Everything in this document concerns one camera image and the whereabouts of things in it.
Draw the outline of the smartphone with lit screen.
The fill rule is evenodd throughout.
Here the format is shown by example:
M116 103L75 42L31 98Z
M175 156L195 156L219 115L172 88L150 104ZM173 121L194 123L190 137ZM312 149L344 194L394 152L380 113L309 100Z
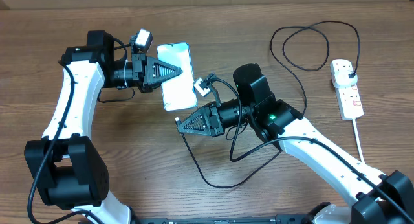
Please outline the smartphone with lit screen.
M177 111L196 107L197 96L193 87L190 46L186 42L158 45L157 56L159 60L182 70L179 76L161 85L164 109Z

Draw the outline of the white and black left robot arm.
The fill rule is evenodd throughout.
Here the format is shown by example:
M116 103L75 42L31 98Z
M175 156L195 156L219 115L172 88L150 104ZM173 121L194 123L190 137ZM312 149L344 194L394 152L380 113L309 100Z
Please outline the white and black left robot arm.
M84 46L66 49L60 60L63 85L54 115L42 138L27 142L25 160L33 200L82 215L91 223L138 223L133 209L109 189L109 172L91 140L94 110L104 88L152 92L182 73L180 67L147 55L152 34L139 30L125 44L104 30L92 30Z

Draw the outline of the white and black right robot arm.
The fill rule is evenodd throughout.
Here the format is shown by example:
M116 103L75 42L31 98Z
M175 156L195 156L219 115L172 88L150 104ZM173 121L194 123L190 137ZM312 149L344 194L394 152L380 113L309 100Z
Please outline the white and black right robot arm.
M277 99L256 63L234 71L233 100L213 102L176 122L182 136L217 137L248 124L262 146L273 145L312 169L346 202L325 203L304 223L412 223L413 183L400 171L385 174L348 154L324 137L302 112Z

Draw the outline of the white charger plug adapter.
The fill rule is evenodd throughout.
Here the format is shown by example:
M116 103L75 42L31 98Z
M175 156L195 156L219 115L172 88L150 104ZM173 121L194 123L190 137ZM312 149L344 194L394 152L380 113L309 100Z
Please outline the white charger plug adapter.
M350 77L348 71L334 71L332 74L332 84L337 89L342 89L356 85L358 81L357 75Z

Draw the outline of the white power strip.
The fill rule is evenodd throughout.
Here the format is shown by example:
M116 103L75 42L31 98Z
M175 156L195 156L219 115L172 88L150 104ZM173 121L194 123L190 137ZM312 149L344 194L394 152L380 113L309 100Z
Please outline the white power strip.
M335 59L330 64L331 75L334 71L348 71L352 75L353 66L349 60ZM337 89L336 97L342 120L355 120L364 115L357 85Z

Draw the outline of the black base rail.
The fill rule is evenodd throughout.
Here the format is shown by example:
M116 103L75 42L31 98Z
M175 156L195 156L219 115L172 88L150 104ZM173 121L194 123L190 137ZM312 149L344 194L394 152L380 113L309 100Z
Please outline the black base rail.
M347 218L331 215L315 217L311 220L310 214L278 214L274 217L250 218L193 218L193 219L167 219L167 218L140 218L131 223L136 224L303 224L303 223L351 223Z

